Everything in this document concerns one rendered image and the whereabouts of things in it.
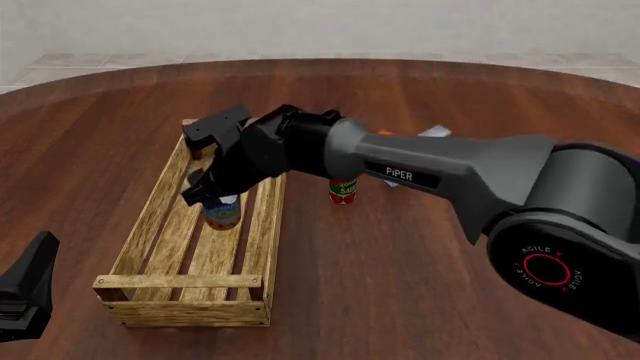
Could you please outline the wooden slat tray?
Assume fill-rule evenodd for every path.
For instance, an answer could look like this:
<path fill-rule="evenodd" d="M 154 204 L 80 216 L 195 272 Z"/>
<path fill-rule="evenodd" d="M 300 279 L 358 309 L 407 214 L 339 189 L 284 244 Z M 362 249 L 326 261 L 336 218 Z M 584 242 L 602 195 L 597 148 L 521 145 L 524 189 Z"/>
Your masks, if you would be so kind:
<path fill-rule="evenodd" d="M 108 275 L 93 290 L 127 327 L 269 326 L 286 177 L 256 187 L 247 226 L 216 230 L 179 191 L 195 160 L 178 140 Z"/>

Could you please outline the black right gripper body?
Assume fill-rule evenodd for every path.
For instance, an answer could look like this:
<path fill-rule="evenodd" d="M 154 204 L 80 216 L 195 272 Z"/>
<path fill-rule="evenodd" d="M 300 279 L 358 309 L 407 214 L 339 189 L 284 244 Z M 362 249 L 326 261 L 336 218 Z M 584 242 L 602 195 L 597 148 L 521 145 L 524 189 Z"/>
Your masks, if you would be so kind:
<path fill-rule="evenodd" d="M 205 175 L 210 196 L 242 194 L 261 181 L 243 147 L 241 133 L 241 128 L 233 125 L 216 139 L 214 158 Z"/>

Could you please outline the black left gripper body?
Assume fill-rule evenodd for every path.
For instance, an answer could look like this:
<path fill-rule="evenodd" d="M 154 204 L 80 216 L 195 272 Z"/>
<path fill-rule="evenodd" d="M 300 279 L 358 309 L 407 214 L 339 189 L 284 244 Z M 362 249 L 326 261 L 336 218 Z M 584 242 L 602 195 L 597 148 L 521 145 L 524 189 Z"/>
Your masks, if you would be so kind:
<path fill-rule="evenodd" d="M 39 339 L 52 317 L 52 269 L 35 287 L 20 290 L 18 281 L 0 276 L 0 343 Z"/>

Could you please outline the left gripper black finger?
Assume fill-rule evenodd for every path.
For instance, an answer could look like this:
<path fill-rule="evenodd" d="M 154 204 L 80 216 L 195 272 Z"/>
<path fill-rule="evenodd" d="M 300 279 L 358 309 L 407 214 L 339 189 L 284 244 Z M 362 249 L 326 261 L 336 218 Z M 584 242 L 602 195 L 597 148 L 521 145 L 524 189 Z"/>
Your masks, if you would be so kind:
<path fill-rule="evenodd" d="M 52 308 L 52 275 L 59 244 L 51 232 L 41 231 L 17 261 L 16 293 L 29 305 Z"/>

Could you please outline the white food box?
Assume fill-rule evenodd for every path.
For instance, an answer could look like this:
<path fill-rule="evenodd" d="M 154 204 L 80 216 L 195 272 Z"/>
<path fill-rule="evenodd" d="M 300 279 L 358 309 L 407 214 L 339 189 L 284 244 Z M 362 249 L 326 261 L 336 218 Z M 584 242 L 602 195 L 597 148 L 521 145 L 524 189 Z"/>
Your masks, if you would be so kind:
<path fill-rule="evenodd" d="M 445 128 L 443 125 L 436 125 L 432 128 L 427 129 L 426 131 L 422 131 L 417 134 L 418 137 L 448 137 L 451 134 L 451 131 L 448 128 Z M 383 180 L 390 188 L 396 188 L 398 186 L 397 183 L 391 182 L 388 180 Z"/>

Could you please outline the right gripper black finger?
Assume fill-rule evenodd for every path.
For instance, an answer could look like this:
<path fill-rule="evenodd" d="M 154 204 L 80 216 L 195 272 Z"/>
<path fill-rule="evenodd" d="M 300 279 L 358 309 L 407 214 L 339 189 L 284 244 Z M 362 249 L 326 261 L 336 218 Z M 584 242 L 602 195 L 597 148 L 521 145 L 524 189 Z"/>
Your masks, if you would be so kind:
<path fill-rule="evenodd" d="M 188 206 L 194 206 L 197 203 L 205 204 L 215 202 L 220 197 L 230 196 L 231 192 L 224 188 L 220 188 L 213 183 L 198 183 L 181 191 L 180 194 Z"/>
<path fill-rule="evenodd" d="M 210 172 L 202 168 L 190 173 L 187 182 L 190 187 L 209 187 L 212 184 Z"/>

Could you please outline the tomato sauce can red label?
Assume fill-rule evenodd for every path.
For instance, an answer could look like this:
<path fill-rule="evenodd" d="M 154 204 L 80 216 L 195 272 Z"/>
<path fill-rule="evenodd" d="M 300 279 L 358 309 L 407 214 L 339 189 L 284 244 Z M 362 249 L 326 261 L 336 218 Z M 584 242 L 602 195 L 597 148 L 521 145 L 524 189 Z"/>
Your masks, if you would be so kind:
<path fill-rule="evenodd" d="M 328 194 L 333 203 L 346 205 L 352 203 L 357 195 L 357 180 L 329 180 Z"/>

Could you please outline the alphabet soup can blue label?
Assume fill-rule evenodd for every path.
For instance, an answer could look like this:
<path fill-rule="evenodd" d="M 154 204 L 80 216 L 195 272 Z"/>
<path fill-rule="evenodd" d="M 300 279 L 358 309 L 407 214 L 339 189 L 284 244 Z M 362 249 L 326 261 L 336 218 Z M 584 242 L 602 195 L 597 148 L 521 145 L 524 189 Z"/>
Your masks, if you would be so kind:
<path fill-rule="evenodd" d="M 203 203 L 203 216 L 215 230 L 230 230 L 239 224 L 241 209 L 238 195 L 220 197 Z"/>

